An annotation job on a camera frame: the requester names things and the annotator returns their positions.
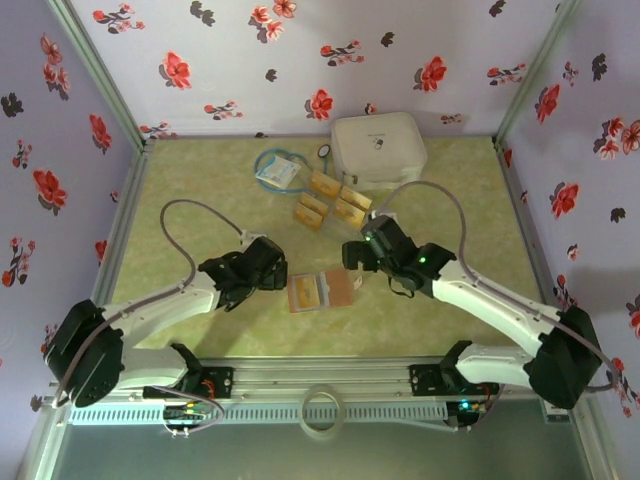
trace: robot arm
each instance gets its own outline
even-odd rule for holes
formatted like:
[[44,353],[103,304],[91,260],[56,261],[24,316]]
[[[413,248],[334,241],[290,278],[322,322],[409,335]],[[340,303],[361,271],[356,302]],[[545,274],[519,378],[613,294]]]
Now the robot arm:
[[117,330],[107,326],[82,355],[66,392],[77,407],[98,402],[113,390],[144,386],[197,392],[206,373],[181,344],[161,349],[134,348],[144,338],[181,320],[217,309],[230,311],[258,290],[286,286],[282,250],[257,237],[243,253],[231,252],[198,267],[188,284],[179,283],[133,302],[96,307],[84,300],[71,308],[48,346],[44,359],[58,381],[91,332],[119,315]]
[[343,245],[345,268],[383,271],[413,297],[415,292],[455,305],[510,337],[519,347],[484,347],[461,341],[440,364],[452,392],[468,384],[495,382],[532,388],[550,403],[573,408],[601,364],[547,316],[598,345],[586,312],[566,312],[522,297],[475,272],[470,277],[456,256],[435,244],[417,247],[391,218],[381,215],[362,228],[365,240]]

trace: blue cord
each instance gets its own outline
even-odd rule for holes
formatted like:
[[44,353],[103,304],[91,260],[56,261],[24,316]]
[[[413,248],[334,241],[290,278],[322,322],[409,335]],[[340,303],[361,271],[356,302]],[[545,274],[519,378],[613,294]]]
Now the blue cord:
[[[264,160],[267,156],[271,155],[272,157],[274,155],[278,155],[286,160],[290,160],[290,161],[294,161],[295,159],[299,159],[305,167],[307,167],[309,170],[313,170],[311,168],[311,166],[309,165],[309,162],[307,161],[306,158],[304,158],[303,155],[300,155],[299,153],[293,153],[293,152],[288,152],[287,150],[283,150],[282,148],[271,148],[269,150],[265,150],[264,152],[262,152],[260,155],[258,155],[258,158],[256,158],[256,163],[253,164],[253,173],[258,173],[260,171],[260,163],[262,162],[262,160]],[[325,157],[322,159],[323,163],[324,163],[324,167],[322,169],[322,172],[326,175],[327,170],[329,168],[329,160]],[[269,185],[268,183],[260,180],[260,179],[256,179],[258,180],[258,183],[260,184],[260,186],[262,188],[264,188],[266,191],[271,192],[271,193],[302,193],[305,192],[307,190],[307,188],[293,188],[293,189],[287,189],[287,190],[281,190],[279,188],[275,188],[271,185]]]

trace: white container lid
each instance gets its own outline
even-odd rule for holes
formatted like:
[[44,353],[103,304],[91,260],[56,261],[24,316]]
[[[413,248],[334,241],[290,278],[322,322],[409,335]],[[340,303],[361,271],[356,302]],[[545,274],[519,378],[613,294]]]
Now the white container lid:
[[350,175],[372,181],[421,170],[427,151],[413,117],[385,113],[336,120],[332,126],[334,159]]

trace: small round gauge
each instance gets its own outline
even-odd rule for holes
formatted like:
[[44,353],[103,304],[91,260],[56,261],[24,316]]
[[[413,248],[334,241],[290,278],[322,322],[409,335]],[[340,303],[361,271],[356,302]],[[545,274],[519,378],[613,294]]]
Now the small round gauge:
[[331,147],[329,145],[323,145],[318,149],[318,156],[320,158],[325,158],[331,152]]

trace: floral wallpaper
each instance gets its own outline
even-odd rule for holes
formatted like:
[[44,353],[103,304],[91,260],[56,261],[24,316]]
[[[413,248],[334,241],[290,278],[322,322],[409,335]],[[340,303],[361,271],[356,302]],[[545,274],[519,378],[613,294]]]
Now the floral wallpaper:
[[[71,3],[148,138],[327,134],[336,118],[398,110],[427,135],[494,134],[558,6]],[[549,90],[543,119],[555,101]]]
[[[0,411],[11,412],[0,436],[4,480],[16,478],[51,380],[42,354],[69,308],[91,294],[108,252],[134,147],[47,3],[3,9]],[[110,18],[117,28],[121,19]]]
[[[505,13],[511,4],[503,5]],[[505,142],[562,308],[579,304],[620,372],[598,395],[623,472],[640,429],[640,31],[633,0],[584,0]],[[602,370],[594,383],[611,375]]]

